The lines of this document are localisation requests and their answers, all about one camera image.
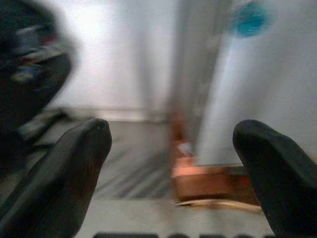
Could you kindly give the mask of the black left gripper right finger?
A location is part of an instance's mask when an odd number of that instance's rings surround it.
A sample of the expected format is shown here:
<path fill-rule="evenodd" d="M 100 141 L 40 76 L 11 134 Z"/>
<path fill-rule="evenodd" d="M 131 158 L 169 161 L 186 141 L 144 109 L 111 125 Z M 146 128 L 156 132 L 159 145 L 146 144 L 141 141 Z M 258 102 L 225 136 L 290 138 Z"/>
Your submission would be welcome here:
<path fill-rule="evenodd" d="M 317 165 L 290 137 L 243 120 L 232 142 L 276 237 L 317 236 Z"/>

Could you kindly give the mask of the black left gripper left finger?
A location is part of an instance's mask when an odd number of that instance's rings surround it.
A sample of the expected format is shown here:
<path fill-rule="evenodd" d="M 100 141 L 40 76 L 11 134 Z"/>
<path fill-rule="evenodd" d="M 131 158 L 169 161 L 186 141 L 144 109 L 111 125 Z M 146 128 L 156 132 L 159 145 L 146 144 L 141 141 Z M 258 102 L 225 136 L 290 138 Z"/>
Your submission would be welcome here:
<path fill-rule="evenodd" d="M 91 119 L 68 130 L 1 205 L 1 237 L 75 237 L 111 145 L 106 120 Z"/>

